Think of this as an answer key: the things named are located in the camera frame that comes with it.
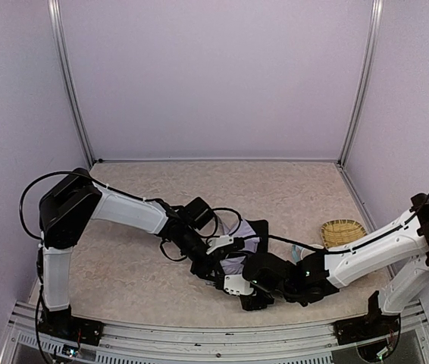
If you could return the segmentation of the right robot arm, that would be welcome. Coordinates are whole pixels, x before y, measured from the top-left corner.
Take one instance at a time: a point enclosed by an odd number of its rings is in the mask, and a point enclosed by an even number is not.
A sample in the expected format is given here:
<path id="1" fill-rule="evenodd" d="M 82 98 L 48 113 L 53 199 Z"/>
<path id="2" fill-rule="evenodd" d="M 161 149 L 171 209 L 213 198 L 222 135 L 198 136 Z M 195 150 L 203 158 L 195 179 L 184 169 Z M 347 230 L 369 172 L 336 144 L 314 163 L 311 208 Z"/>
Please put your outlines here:
<path id="1" fill-rule="evenodd" d="M 353 281 L 400 260 L 406 264 L 386 287 L 368 299 L 366 314 L 336 321 L 340 345 L 396 331 L 405 306 L 429 283 L 429 195 L 412 197 L 412 207 L 396 220 L 339 248 L 302 246 L 297 263 L 272 253 L 256 253 L 243 267 L 241 281 L 266 293 L 281 293 L 303 306 L 337 293 Z"/>

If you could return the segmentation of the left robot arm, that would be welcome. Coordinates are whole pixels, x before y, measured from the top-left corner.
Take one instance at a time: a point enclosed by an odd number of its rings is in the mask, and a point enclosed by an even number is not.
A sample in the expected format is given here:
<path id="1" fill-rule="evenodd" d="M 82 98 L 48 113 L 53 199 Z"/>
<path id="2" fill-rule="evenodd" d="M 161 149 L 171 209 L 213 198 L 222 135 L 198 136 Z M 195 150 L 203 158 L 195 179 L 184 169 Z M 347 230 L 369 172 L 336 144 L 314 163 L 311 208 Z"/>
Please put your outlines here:
<path id="1" fill-rule="evenodd" d="M 199 234 L 215 218 L 201 198 L 186 206 L 170 206 L 162 199 L 146 199 L 117 190 L 84 168 L 62 173 L 62 180 L 39 201 L 41 245 L 37 269 L 42 286 L 39 294 L 42 316 L 37 330 L 77 345 L 99 345 L 104 325 L 71 313 L 70 262 L 91 220 L 110 221 L 140 229 L 172 242 L 183 259 L 191 261 L 197 277 L 218 282 L 220 262 L 241 250 L 244 242 L 231 234 L 203 237 Z"/>

